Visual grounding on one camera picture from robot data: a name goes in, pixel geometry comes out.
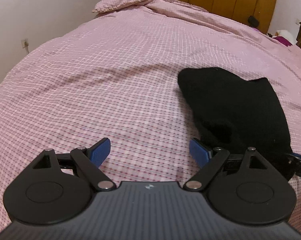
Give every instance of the pink checkered bedsheet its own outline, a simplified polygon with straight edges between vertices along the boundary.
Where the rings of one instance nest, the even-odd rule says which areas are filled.
[[[115,182],[184,182],[197,170],[196,137],[177,85],[186,67],[267,77],[301,154],[301,51],[177,0],[102,0],[99,17],[51,40],[0,84],[0,231],[5,188],[42,149],[112,141],[101,169]],[[301,178],[290,223],[301,232]]]

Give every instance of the wall outlet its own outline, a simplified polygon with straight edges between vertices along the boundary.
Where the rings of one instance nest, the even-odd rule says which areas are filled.
[[[28,39],[21,40],[21,46],[23,47],[23,49],[26,48],[28,45]]]

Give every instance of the ribbed gray surface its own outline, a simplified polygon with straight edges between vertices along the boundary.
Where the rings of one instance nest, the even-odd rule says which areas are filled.
[[[72,220],[46,227],[14,222],[0,234],[0,240],[30,239],[301,240],[301,235],[286,223],[259,228],[232,223],[200,193],[186,192],[176,182],[123,182],[115,191],[98,193]]]

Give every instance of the black cloth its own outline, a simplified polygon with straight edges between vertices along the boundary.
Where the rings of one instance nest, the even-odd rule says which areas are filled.
[[[178,85],[201,141],[230,153],[256,147],[280,172],[292,153],[283,109],[267,78],[245,81],[222,68],[183,69]]]

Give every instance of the triangular cutout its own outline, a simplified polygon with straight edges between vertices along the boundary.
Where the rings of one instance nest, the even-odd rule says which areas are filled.
[[[33,169],[47,169],[51,167],[49,155],[44,155],[44,157],[33,167]]]
[[[267,168],[256,156],[251,156],[250,163],[249,163],[250,169],[260,169],[260,170],[266,170]]]

